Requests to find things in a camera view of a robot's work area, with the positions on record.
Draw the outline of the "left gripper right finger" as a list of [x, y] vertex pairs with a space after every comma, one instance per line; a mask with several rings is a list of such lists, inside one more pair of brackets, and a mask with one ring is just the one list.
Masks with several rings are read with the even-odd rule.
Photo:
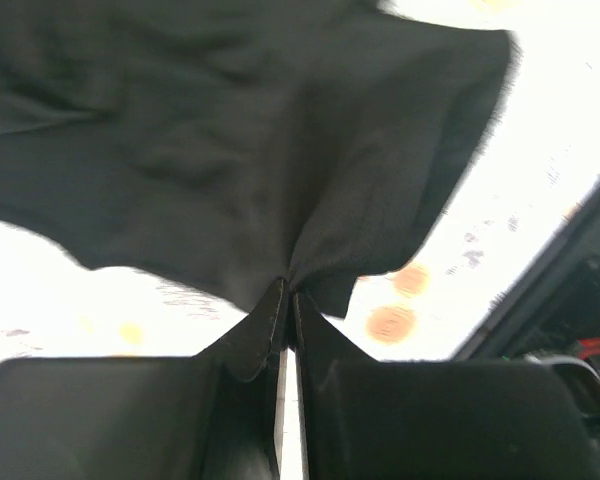
[[293, 303], [311, 479], [600, 479], [600, 456], [548, 368], [379, 362], [302, 294]]

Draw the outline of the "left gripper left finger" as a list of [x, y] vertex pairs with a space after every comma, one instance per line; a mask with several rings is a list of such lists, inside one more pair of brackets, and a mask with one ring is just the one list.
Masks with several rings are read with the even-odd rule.
[[285, 283], [192, 357], [0, 363], [0, 479], [276, 479]]

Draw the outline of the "black t-shirt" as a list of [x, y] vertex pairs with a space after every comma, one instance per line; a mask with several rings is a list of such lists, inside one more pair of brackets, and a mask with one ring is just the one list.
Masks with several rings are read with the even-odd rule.
[[504, 30], [373, 1], [0, 1], [0, 220], [90, 269], [343, 316], [424, 243], [498, 104]]

